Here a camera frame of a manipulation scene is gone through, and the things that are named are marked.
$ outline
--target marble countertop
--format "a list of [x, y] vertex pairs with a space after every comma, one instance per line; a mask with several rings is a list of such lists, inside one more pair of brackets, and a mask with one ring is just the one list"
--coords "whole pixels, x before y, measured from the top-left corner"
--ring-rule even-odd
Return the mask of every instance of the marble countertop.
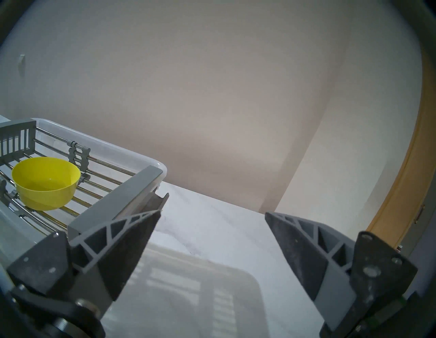
[[[238, 327], [237, 330], [236, 328], [224, 328], [221, 331], [216, 331], [211, 328], [208, 331], [204, 327], [205, 319], [201, 314], [197, 313], [199, 312], [199, 305], [197, 300], [192, 300], [194, 296], [184, 294], [185, 291], [180, 291], [182, 289], [177, 291], [174, 286], [168, 286], [167, 281], [175, 278], [169, 276], [175, 276], [175, 274], [173, 272], [163, 273], [161, 268], [152, 267], [153, 272], [147, 275], [134, 273], [132, 275], [133, 279], [129, 280], [130, 283], [127, 283], [128, 285], [123, 291], [126, 296], [123, 298], [122, 294], [106, 313], [103, 324], [106, 329], [110, 328], [107, 330], [109, 337], [115, 337], [114, 332], [117, 329], [114, 328], [116, 326], [114, 326], [116, 322], [114, 319], [118, 318], [123, 311], [127, 311], [125, 306], [132, 306], [134, 310], [131, 311], [141, 312], [142, 314], [150, 314], [151, 312], [154, 314], [157, 312], [156, 309], [162, 306], [163, 299], [167, 299], [168, 293], [166, 296], [157, 296], [156, 293], [150, 293], [146, 299], [141, 299], [140, 296], [148, 293], [147, 288], [150, 285], [158, 280], [163, 280], [156, 277], [158, 275], [167, 276], [165, 278], [166, 286], [160, 286], [160, 289], [166, 288], [166, 290], [169, 290], [170, 295], [174, 293], [184, 295], [186, 299], [196, 304], [197, 308], [193, 310], [196, 314], [185, 321], [181, 320], [178, 314], [172, 314], [171, 319], [166, 320], [166, 323], [159, 327], [156, 326], [157, 324], [148, 325], [148, 328], [153, 327], [150, 329], [153, 334], [146, 333], [147, 328], [144, 328], [143, 320], [138, 319], [133, 324], [130, 322], [122, 328], [126, 337], [134, 337], [140, 330], [143, 330], [143, 334], [141, 333], [138, 336], [168, 336], [170, 333], [165, 330], [167, 330], [168, 325], [171, 325], [170, 322], [175, 322], [174, 318], [177, 318], [177, 321], [182, 321], [184, 328], [199, 325], [199, 329], [195, 333], [186, 331], [184, 334], [184, 331], [180, 331], [181, 329], [178, 328], [179, 337], [245, 337], [249, 332], [246, 328], [249, 326], [256, 327], [256, 324], [262, 322], [259, 319], [261, 317], [264, 317], [263, 320], [265, 321], [264, 330], [258, 328], [257, 334], [250, 333], [252, 337], [297, 338], [319, 336], [323, 319], [289, 268], [279, 245], [264, 220], [264, 215], [162, 182], [157, 194], [164, 196], [167, 192], [170, 197], [162, 210], [161, 218], [150, 238], [144, 257], [141, 258], [138, 264], [139, 271], [142, 270], [143, 266], [147, 266], [149, 261], [153, 260], [156, 252], [161, 248], [165, 252], [161, 252], [160, 256], [166, 257], [166, 259], [172, 257], [172, 262], [178, 262], [174, 266], [185, 266], [185, 262], [188, 262], [189, 266], [201, 267], [201, 271], [210, 271], [210, 277], [190, 277], [187, 279], [178, 277], [181, 279], [179, 282], [175, 282], [177, 285], [193, 279], [209, 280], [210, 282], [210, 280], [217, 278], [217, 275], [225, 275], [227, 289], [232, 289], [232, 291], [229, 291], [232, 293], [229, 297], [232, 297], [235, 303], [238, 298], [243, 297], [251, 300], [248, 303], [243, 301], [241, 306], [234, 306], [235, 309], [239, 309], [240, 313], [243, 313], [240, 316], [241, 318], [251, 318], [251, 321], [238, 322], [238, 316], [236, 315], [236, 319], [232, 318], [229, 321], [235, 327]], [[151, 275], [155, 276], [154, 282], [149, 278]], [[157, 304], [153, 308], [144, 307], [145, 303], [149, 304], [153, 301]], [[170, 300], [169, 303], [168, 309], [170, 310], [161, 309], [165, 316], [168, 315], [168, 311], [176, 311], [174, 310], [174, 300]], [[183, 316], [183, 308], [180, 309], [180, 316]], [[213, 328], [215, 326], [220, 327], [220, 323], [218, 320], [211, 325], [213, 325]]]

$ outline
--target dish drying rack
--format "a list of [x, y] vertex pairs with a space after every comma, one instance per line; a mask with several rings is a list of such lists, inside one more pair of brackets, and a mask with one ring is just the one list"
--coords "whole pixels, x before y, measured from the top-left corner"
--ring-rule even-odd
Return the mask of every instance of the dish drying rack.
[[[52, 232], [67, 232], [71, 240], [101, 222], [161, 209], [169, 197], [155, 194], [167, 172], [160, 162], [52, 121], [0, 123], [0, 136], [0, 218], [31, 245]], [[59, 209], [30, 209], [15, 190], [13, 167], [38, 156], [68, 160], [82, 173], [74, 197]], [[18, 253], [22, 249], [28, 248], [15, 246]]]

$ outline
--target metal rod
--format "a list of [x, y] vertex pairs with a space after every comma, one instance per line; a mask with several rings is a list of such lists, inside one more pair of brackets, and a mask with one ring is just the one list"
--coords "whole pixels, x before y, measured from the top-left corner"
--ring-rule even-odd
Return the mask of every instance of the metal rod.
[[32, 221], [38, 223], [41, 225], [44, 229], [47, 229], [50, 232], [55, 232], [57, 229], [53, 228], [51, 225], [44, 222], [41, 218], [34, 215], [31, 211], [31, 209], [22, 206], [20, 203], [18, 203], [14, 198], [10, 198], [8, 194], [4, 194], [5, 198], [11, 202], [18, 210], [21, 210], [27, 217], [29, 217]]
[[6, 175], [4, 172], [2, 172], [1, 170], [0, 170], [0, 175], [2, 175], [7, 181], [9, 181], [9, 183], [11, 183], [15, 187], [15, 182], [13, 180], [11, 180], [11, 178], [8, 175]]
[[[48, 131], [46, 131], [46, 130], [44, 130], [44, 129], [41, 129], [40, 127], [35, 127], [36, 128], [36, 130], [38, 130], [38, 131], [40, 131], [40, 132], [42, 132], [42, 133], [44, 133], [44, 134], [46, 134], [46, 135], [48, 135], [48, 136], [51, 136], [51, 137], [54, 137], [55, 139], [57, 139], [57, 140], [59, 140], [59, 141], [62, 141], [62, 142], [64, 142], [64, 143], [66, 143], [66, 144], [68, 144], [69, 143], [69, 141], [68, 140], [66, 140], [66, 139], [64, 139], [64, 138], [62, 138], [62, 137], [60, 137], [60, 136], [58, 136], [58, 135], [55, 135], [55, 134], [53, 134], [53, 133], [50, 133], [50, 132], [48, 132]], [[48, 146], [48, 144], [45, 144], [45, 143], [43, 143], [42, 141], [40, 141], [40, 140], [35, 140], [35, 142], [37, 142], [37, 143], [39, 143], [39, 144], [41, 144], [41, 145], [43, 145], [43, 146]], [[78, 148], [78, 149], [82, 149], [83, 148], [83, 146], [81, 146], [80, 144], [76, 144], [75, 145], [76, 146], [76, 148]], [[77, 154], [77, 155], [82, 155], [80, 152], [78, 152], [78, 151], [75, 151], [74, 152], [75, 154]], [[107, 162], [105, 162], [105, 161], [102, 161], [102, 160], [99, 160], [98, 158], [95, 158], [95, 157], [92, 157], [92, 156], [88, 156], [88, 160], [90, 160], [90, 161], [92, 161], [92, 162], [96, 162], [96, 163], [98, 163], [98, 164], [101, 164], [101, 165], [104, 165], [105, 167], [108, 167], [108, 168], [111, 168], [111, 169], [113, 169], [113, 170], [116, 170], [116, 171], [119, 171], [119, 172], [122, 172], [122, 173], [124, 173], [124, 174], [127, 174], [127, 175], [130, 175], [130, 176], [133, 176], [135, 173], [134, 172], [131, 172], [131, 171], [129, 171], [129, 170], [126, 170], [126, 169], [123, 169], [123, 168], [120, 168], [120, 167], [118, 167], [118, 166], [116, 166], [116, 165], [113, 165], [113, 164], [110, 164], [110, 163], [107, 163]]]
[[79, 190], [81, 192], [84, 192], [85, 194], [87, 194], [89, 196], [92, 196], [92, 197], [94, 197], [96, 199], [102, 199], [103, 198], [103, 196], [100, 196], [99, 194], [96, 194], [96, 193], [94, 193], [92, 191], [89, 191], [88, 189], [85, 189], [85, 188], [82, 188], [82, 187], [77, 187], [77, 190]]
[[77, 217], [80, 214], [78, 212], [75, 212], [74, 210], [71, 210], [70, 208], [67, 208], [65, 206], [60, 207], [59, 209], [61, 209], [62, 211], [65, 211], [67, 214], [70, 214], [71, 216]]
[[134, 172], [131, 172], [131, 171], [128, 171], [128, 170], [126, 170], [126, 169], [123, 169], [123, 168], [117, 167], [116, 165], [113, 165], [113, 164], [107, 163], [107, 162], [105, 162], [105, 161], [99, 160], [98, 158], [95, 158], [95, 157], [92, 157], [92, 156], [88, 156], [88, 160], [90, 160], [90, 161], [92, 161], [92, 162], [95, 162], [95, 163], [98, 163], [98, 164], [101, 164], [101, 165], [104, 165], [105, 167], [111, 168], [111, 169], [113, 169], [113, 170], [116, 170], [116, 171], [122, 172], [122, 173], [127, 174], [127, 175], [130, 175], [130, 176], [135, 175]]
[[100, 173], [98, 173], [98, 172], [96, 172], [96, 171], [93, 171], [93, 170], [90, 170], [90, 169], [86, 169], [86, 172], [87, 172], [88, 174], [91, 174], [91, 175], [94, 175], [94, 176], [100, 177], [100, 178], [102, 178], [103, 180], [106, 180], [106, 181], [109, 181], [109, 182], [112, 182], [112, 183], [115, 183], [115, 184], [118, 184], [118, 185], [123, 184], [122, 182], [120, 182], [120, 181], [118, 181], [118, 180], [116, 180], [116, 179], [114, 179], [114, 178], [110, 178], [109, 176], [105, 176], [105, 175], [103, 175], [103, 174], [100, 174]]
[[39, 229], [38, 227], [35, 226], [35, 224], [30, 223], [27, 219], [25, 219], [23, 216], [19, 216], [23, 221], [25, 221], [28, 225], [30, 225], [32, 228], [37, 229], [40, 233], [44, 234], [47, 236], [47, 234], [45, 232], [43, 232], [41, 229]]
[[40, 214], [42, 217], [45, 217], [46, 219], [49, 219], [53, 223], [56, 223], [58, 226], [60, 226], [62, 229], [67, 231], [67, 225], [62, 223], [61, 221], [58, 221], [56, 218], [50, 216], [49, 214], [45, 213], [44, 211], [35, 211], [37, 214]]
[[[62, 138], [62, 137], [60, 137], [58, 135], [50, 133], [49, 131], [46, 131], [46, 130], [40, 128], [40, 127], [35, 127], [35, 129], [40, 131], [41, 133], [44, 133], [44, 134], [48, 135], [48, 136], [54, 137], [55, 139], [57, 139], [59, 141], [62, 141], [64, 143], [66, 143], [66, 144], [68, 144], [70, 142], [70, 141], [68, 141], [68, 140], [66, 140], [66, 139], [64, 139], [64, 138]], [[76, 147], [79, 148], [79, 149], [83, 148], [80, 144], [76, 144]]]
[[47, 155], [44, 155], [44, 154], [40, 153], [40, 152], [37, 151], [37, 150], [34, 150], [34, 152], [35, 152], [35, 154], [37, 154], [37, 155], [39, 155], [39, 156], [41, 156], [41, 157], [47, 157]]
[[46, 143], [44, 143], [44, 142], [42, 142], [42, 141], [40, 141], [40, 140], [37, 140], [37, 139], [34, 139], [34, 141], [35, 141], [36, 143], [38, 143], [38, 144], [40, 144], [40, 145], [42, 145], [42, 146], [44, 146], [44, 147], [50, 149], [50, 150], [53, 150], [54, 152], [56, 152], [56, 153], [58, 153], [58, 154], [64, 155], [65, 157], [68, 157], [68, 154], [67, 154], [67, 153], [63, 152], [62, 150], [59, 150], [58, 148], [52, 147], [52, 146], [50, 146], [50, 145], [48, 145], [48, 144], [46, 144]]
[[85, 202], [84, 200], [81, 200], [75, 196], [73, 196], [72, 200], [76, 203], [79, 203], [80, 205], [83, 205], [84, 207], [87, 207], [87, 208], [92, 207], [91, 203]]
[[64, 143], [68, 143], [68, 140], [66, 140], [66, 139], [64, 139], [64, 138], [62, 138], [62, 137], [60, 137], [60, 136], [58, 136], [58, 135], [54, 135], [54, 134], [50, 133], [49, 131], [46, 131], [46, 130], [44, 130], [44, 129], [41, 129], [40, 127], [35, 127], [35, 129], [38, 130], [38, 131], [40, 131], [41, 133], [44, 133], [45, 135], [48, 135], [48, 136], [54, 137], [55, 139], [58, 139], [59, 141], [62, 141], [62, 142], [64, 142]]
[[92, 181], [90, 181], [90, 180], [83, 180], [83, 181], [84, 181], [85, 183], [87, 183], [87, 184], [89, 184], [89, 185], [92, 185], [93, 187], [96, 187], [96, 188], [101, 189], [101, 190], [103, 190], [103, 191], [106, 191], [106, 192], [111, 192], [111, 191], [112, 191], [112, 189], [106, 188], [105, 186], [100, 185], [100, 184], [95, 183], [95, 182], [92, 182]]

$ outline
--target screw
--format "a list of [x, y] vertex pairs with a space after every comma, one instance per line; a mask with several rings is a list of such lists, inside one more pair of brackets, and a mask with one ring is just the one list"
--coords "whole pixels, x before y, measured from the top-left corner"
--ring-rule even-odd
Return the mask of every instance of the screw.
[[398, 257], [393, 257], [392, 262], [394, 262], [397, 265], [403, 264], [403, 261], [401, 260], [401, 258], [398, 258]]
[[382, 272], [380, 271], [378, 266], [367, 265], [363, 268], [363, 273], [368, 277], [375, 278], [380, 276]]
[[371, 236], [371, 235], [368, 235], [368, 234], [363, 234], [363, 235], [362, 235], [362, 238], [363, 238], [363, 239], [366, 239], [367, 241], [372, 241], [372, 236]]

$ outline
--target rack clip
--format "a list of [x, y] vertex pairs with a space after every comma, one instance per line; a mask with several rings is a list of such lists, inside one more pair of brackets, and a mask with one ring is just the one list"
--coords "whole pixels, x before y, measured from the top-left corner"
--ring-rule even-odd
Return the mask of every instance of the rack clip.
[[68, 141], [67, 145], [70, 146], [70, 149], [68, 150], [68, 159], [71, 163], [76, 164], [76, 161], [80, 163], [80, 171], [85, 172], [86, 169], [88, 169], [89, 166], [89, 160], [88, 156], [91, 151], [91, 148], [88, 147], [82, 147], [82, 152], [79, 153], [77, 151], [77, 142], [75, 141]]

